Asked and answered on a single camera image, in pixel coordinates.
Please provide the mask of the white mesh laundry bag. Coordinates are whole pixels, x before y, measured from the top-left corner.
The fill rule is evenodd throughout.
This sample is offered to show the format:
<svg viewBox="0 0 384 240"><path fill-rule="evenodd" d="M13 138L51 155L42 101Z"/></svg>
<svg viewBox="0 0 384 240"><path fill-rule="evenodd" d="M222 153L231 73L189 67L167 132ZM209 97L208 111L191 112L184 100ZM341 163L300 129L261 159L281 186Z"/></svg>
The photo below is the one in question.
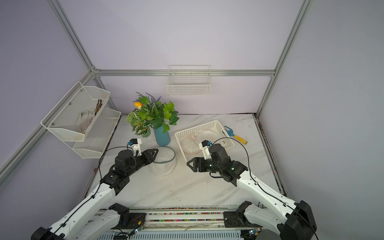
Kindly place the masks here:
<svg viewBox="0 0 384 240"><path fill-rule="evenodd" d="M158 147L158 150L155 161L150 164L150 171L155 176L169 175L176 166L176 152L169 147Z"/></svg>
<svg viewBox="0 0 384 240"><path fill-rule="evenodd" d="M199 143L202 143L203 141L211 142L212 144L219 139L219 136L212 131L204 130L197 134L197 140Z"/></svg>

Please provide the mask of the pink rimmed mesh laundry bag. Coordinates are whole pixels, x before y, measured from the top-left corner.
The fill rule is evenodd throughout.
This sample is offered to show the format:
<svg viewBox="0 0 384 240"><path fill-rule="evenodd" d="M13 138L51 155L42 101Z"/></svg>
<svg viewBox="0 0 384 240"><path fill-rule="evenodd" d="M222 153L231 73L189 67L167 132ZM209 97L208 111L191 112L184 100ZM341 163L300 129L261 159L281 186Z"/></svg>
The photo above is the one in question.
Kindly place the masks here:
<svg viewBox="0 0 384 240"><path fill-rule="evenodd" d="M187 136L181 142L181 148L185 154L196 155L201 152L196 134Z"/></svg>

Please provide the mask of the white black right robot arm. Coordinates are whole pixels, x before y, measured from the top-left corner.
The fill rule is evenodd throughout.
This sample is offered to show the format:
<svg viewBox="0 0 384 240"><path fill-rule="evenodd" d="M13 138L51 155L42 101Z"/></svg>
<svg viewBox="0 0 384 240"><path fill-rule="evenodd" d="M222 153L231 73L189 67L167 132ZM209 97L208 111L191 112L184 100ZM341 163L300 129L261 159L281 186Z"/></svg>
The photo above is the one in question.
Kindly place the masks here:
<svg viewBox="0 0 384 240"><path fill-rule="evenodd" d="M225 227L250 229L250 240L256 238L256 227L268 229L282 240L310 240L317 235L312 209L305 201L296 202L266 185L244 164L233 161L220 144L205 141L200 148L203 157L187 162L193 172L218 173L221 179L246 191L264 206L245 201L235 211L224 212Z"/></svg>

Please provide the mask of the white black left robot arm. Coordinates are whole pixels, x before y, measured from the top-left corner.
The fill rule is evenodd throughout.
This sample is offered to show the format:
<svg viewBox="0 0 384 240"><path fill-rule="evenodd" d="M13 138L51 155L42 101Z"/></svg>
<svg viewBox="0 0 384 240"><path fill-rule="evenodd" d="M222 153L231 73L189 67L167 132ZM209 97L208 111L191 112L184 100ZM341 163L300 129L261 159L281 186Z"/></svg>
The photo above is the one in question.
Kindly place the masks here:
<svg viewBox="0 0 384 240"><path fill-rule="evenodd" d="M158 149L122 150L115 163L100 183L72 211L49 228L38 228L31 236L33 240L88 240L96 239L109 229L132 227L137 229L144 224L145 213L130 214L130 209L115 203L96 221L88 221L110 200L116 197L130 181L130 176L142 167L153 163Z"/></svg>

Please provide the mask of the flat white mesh laundry bag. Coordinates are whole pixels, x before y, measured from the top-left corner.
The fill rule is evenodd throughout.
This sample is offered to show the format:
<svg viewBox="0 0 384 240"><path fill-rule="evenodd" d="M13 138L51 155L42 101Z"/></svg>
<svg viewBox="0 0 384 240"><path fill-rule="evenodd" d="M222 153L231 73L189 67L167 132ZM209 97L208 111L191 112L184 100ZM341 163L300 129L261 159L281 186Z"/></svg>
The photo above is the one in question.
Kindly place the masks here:
<svg viewBox="0 0 384 240"><path fill-rule="evenodd" d="M203 141L211 142L212 144L219 139L219 136L212 131L204 130L197 134L197 140L199 143L202 143Z"/></svg>

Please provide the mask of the teal vase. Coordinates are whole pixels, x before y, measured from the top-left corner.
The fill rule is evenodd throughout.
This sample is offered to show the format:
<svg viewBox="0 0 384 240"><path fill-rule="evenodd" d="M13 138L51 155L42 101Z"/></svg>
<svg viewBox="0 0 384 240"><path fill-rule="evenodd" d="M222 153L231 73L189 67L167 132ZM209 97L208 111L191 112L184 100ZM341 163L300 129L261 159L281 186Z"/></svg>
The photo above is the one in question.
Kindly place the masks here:
<svg viewBox="0 0 384 240"><path fill-rule="evenodd" d="M156 142L160 147L166 147L171 142L171 137L168 130L163 126L154 129Z"/></svg>

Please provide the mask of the cream perforated plastic basket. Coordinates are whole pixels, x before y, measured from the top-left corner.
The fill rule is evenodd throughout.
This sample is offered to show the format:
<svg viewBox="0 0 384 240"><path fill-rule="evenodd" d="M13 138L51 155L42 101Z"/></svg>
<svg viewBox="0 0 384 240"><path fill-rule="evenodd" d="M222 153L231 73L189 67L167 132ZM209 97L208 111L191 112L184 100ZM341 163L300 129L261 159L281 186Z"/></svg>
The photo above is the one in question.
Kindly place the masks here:
<svg viewBox="0 0 384 240"><path fill-rule="evenodd" d="M189 135L192 135L192 134L197 135L198 133L200 133L201 131L204 131L204 130L209 130L209 131L215 132L219 136L219 139L223 138L223 139L219 140L217 142L217 144L221 144L226 150L229 150L230 148L232 148L235 145L233 140L231 140L231 138L224 139L224 137L229 137L229 135L227 134L224 127L222 126L222 124L218 120L213 120L211 122L207 122L207 123L195 126L195 127L191 127L191 128L188 128L188 129L185 129L182 131L178 131L175 133L175 138L176 138L178 146L182 152L182 156L183 156L185 162L191 160L194 157L203 157L204 155L203 155L202 151L196 155L185 154L181 148L182 140L185 139Z"/></svg>

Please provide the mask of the green artificial plant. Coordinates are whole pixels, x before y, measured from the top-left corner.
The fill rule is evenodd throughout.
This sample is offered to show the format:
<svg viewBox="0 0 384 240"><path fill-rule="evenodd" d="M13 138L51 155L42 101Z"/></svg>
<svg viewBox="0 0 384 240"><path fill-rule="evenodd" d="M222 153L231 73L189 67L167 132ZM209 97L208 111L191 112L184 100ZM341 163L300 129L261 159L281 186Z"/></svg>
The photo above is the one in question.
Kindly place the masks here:
<svg viewBox="0 0 384 240"><path fill-rule="evenodd" d="M163 103L149 93L137 93L135 109L127 114L126 122L130 124L135 135L147 138L152 130L162 128L163 133L175 126L180 119L173 102Z"/></svg>

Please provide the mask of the blue yellow garden fork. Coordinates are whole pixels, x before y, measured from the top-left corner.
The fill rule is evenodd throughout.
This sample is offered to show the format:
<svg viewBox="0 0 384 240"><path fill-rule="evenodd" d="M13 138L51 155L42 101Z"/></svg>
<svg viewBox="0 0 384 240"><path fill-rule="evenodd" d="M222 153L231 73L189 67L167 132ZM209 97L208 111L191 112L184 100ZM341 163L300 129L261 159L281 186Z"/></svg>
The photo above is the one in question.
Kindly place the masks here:
<svg viewBox="0 0 384 240"><path fill-rule="evenodd" d="M243 138L237 136L234 134L233 130L227 126L224 126L224 129L226 130L227 134L230 136L230 137L233 137L235 138L236 140L238 140L239 142L241 142L242 144L246 145L248 142L246 140L244 140Z"/></svg>

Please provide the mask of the clear glove in shelf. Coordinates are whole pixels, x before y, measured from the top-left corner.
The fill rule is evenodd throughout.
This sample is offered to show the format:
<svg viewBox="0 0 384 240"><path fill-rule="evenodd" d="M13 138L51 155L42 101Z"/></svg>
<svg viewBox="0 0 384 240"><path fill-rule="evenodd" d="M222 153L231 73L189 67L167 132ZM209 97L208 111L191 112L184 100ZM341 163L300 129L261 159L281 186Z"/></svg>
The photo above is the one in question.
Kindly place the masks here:
<svg viewBox="0 0 384 240"><path fill-rule="evenodd" d="M96 109L90 109L80 113L75 121L75 130L79 133L85 134L90 127L95 115Z"/></svg>

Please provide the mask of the white mesh lower wall shelf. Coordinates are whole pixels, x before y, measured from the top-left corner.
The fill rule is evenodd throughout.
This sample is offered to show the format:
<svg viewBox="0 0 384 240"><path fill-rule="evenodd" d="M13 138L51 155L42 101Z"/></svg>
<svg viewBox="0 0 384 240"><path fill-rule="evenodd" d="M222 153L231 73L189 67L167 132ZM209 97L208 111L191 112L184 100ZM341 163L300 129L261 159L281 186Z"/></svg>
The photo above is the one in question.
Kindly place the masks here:
<svg viewBox="0 0 384 240"><path fill-rule="evenodd" d="M104 108L83 142L75 142L70 147L82 159L99 159L107 149L121 112Z"/></svg>

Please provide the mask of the white mesh wall shelf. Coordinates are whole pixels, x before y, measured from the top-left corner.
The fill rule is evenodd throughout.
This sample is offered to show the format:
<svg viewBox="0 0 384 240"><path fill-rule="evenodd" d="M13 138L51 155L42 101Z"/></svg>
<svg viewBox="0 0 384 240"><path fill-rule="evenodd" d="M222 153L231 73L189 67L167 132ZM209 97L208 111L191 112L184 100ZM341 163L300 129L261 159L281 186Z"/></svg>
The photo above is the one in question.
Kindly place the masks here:
<svg viewBox="0 0 384 240"><path fill-rule="evenodd" d="M75 142L70 147L82 159L99 159L107 149L121 112L104 108L83 142Z"/></svg>
<svg viewBox="0 0 384 240"><path fill-rule="evenodd" d="M83 142L96 119L110 99L110 92L77 82L62 98L62 102L41 120L41 125L63 142ZM75 121L80 113L96 109L96 115L85 134L75 130Z"/></svg>

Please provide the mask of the white mesh upper wall shelf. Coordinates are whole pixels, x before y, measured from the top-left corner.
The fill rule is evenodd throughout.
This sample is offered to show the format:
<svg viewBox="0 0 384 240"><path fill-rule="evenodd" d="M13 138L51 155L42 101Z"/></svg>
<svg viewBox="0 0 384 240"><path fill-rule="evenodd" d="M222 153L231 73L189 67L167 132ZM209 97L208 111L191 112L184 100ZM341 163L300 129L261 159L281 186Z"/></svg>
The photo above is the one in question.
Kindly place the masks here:
<svg viewBox="0 0 384 240"><path fill-rule="evenodd" d="M41 120L41 125L63 142L83 142L96 119L110 99L110 92L77 82L62 98L62 102ZM75 130L75 121L80 113L96 109L96 115L85 134Z"/></svg>

